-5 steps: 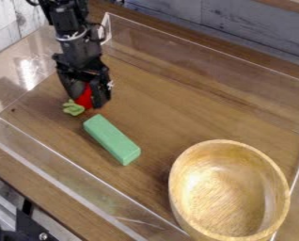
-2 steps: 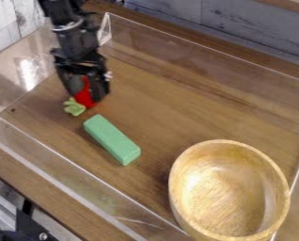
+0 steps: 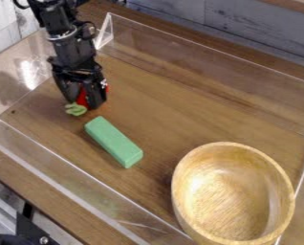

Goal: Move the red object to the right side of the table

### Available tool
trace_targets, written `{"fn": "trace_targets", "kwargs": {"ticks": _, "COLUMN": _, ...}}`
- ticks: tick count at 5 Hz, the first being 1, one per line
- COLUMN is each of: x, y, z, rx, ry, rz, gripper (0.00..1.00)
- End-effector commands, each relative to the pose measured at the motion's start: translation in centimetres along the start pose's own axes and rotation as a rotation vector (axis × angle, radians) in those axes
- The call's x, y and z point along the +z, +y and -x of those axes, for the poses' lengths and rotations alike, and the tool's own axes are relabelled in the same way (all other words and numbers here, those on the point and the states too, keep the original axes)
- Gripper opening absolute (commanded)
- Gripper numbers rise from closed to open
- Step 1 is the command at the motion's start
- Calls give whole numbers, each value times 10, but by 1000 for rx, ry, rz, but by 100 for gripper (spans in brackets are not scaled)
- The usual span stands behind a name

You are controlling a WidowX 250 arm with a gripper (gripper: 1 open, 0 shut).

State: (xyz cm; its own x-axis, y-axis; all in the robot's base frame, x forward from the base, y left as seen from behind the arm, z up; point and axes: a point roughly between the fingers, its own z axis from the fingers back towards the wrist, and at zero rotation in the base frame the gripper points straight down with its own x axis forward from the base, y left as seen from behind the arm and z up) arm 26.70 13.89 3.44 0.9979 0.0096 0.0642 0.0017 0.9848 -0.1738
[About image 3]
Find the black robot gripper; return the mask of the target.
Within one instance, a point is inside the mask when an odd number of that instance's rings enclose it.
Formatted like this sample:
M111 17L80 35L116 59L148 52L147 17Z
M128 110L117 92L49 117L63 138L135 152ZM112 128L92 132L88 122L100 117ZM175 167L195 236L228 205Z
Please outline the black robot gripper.
M47 29L55 56L48 58L53 80L68 102L75 102L84 87L89 109L97 109L107 101L107 79L103 67L95 60L96 29L89 26L68 26Z

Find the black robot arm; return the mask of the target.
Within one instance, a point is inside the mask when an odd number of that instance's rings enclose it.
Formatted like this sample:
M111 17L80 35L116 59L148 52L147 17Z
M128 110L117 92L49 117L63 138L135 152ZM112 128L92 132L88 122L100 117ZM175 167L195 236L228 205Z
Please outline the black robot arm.
M28 0L28 4L53 47L47 62L57 88L68 102L96 109L107 101L107 80L96 62L96 26L76 18L76 7L87 1Z

